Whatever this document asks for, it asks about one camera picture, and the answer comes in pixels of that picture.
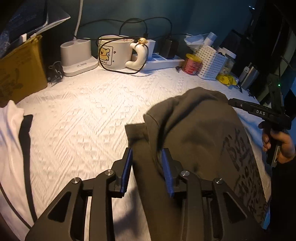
yellow package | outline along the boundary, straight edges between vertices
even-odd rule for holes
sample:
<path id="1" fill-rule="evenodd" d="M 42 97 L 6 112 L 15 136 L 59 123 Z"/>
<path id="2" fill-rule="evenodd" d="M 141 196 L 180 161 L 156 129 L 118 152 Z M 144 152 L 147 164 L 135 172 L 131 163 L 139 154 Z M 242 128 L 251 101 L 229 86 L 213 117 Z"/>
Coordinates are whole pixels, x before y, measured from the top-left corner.
<path id="1" fill-rule="evenodd" d="M 236 81 L 233 76 L 231 75 L 217 75 L 216 77 L 217 80 L 219 80 L 222 84 L 231 86 L 231 85 L 236 85 Z"/>
<path id="2" fill-rule="evenodd" d="M 27 40 L 0 59 L 0 107 L 18 103 L 47 87 L 40 50 L 41 35 Z"/>

bear cartoon print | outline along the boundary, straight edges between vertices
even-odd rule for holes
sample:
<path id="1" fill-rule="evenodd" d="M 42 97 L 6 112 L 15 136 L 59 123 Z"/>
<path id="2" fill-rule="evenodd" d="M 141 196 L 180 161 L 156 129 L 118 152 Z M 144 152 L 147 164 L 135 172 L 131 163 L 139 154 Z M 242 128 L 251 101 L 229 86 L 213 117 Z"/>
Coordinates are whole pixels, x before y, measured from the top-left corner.
<path id="1" fill-rule="evenodd" d="M 112 46 L 106 46 L 104 45 L 101 50 L 100 53 L 98 53 L 98 55 L 100 54 L 100 59 L 101 62 L 105 65 L 112 65 L 112 54 L 113 54 L 113 47 Z"/>

printed graphic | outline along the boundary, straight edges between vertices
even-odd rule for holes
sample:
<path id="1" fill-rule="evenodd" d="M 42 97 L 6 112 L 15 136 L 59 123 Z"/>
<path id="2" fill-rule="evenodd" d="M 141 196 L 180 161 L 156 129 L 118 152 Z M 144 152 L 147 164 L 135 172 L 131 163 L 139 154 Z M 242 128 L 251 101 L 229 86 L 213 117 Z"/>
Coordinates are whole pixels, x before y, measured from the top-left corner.
<path id="1" fill-rule="evenodd" d="M 235 135 L 226 136 L 222 146 L 222 152 L 228 152 L 239 174 L 233 191 L 256 221 L 262 223 L 268 207 L 256 160 L 248 137 L 239 129 L 235 128 L 234 131 Z"/>
<path id="2" fill-rule="evenodd" d="M 100 59 L 101 62 L 105 65 L 112 65 L 112 55 L 113 55 L 113 47 L 112 46 L 106 46 L 104 45 L 101 50 L 100 53 L 98 53 L 98 55 L 100 54 Z"/>

white textured bedspread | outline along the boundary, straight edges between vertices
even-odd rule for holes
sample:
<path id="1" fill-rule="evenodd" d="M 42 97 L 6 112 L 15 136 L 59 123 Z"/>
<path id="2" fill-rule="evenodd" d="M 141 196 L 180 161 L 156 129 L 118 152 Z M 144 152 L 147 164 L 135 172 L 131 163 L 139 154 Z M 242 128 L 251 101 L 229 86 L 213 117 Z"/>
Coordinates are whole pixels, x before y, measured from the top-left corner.
<path id="1" fill-rule="evenodd" d="M 122 158 L 128 145 L 125 124 L 143 122 L 143 114 L 153 105 L 197 86 L 258 103 L 244 90 L 240 93 L 236 87 L 178 73 L 174 68 L 126 75 L 99 67 L 64 77 L 61 83 L 19 102 L 17 106 L 25 109 L 25 115 L 34 115 L 30 175 L 37 216 L 73 177 L 96 177 Z M 261 131 L 257 128 L 261 119 L 236 111 L 247 129 L 268 199 L 270 177 L 262 162 Z M 133 172 L 125 197 L 113 199 L 113 218 L 117 241 L 150 240 Z M 86 222 L 85 240 L 88 226 Z"/>

black charger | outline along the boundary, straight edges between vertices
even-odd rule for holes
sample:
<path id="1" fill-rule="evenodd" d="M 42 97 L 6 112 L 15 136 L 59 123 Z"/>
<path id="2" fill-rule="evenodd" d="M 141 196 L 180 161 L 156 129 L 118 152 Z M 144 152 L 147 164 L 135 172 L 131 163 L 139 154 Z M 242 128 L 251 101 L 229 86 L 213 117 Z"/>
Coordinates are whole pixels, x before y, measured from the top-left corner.
<path id="1" fill-rule="evenodd" d="M 179 42 L 173 39 L 165 39 L 159 55 L 166 58 L 174 58 L 178 50 Z"/>

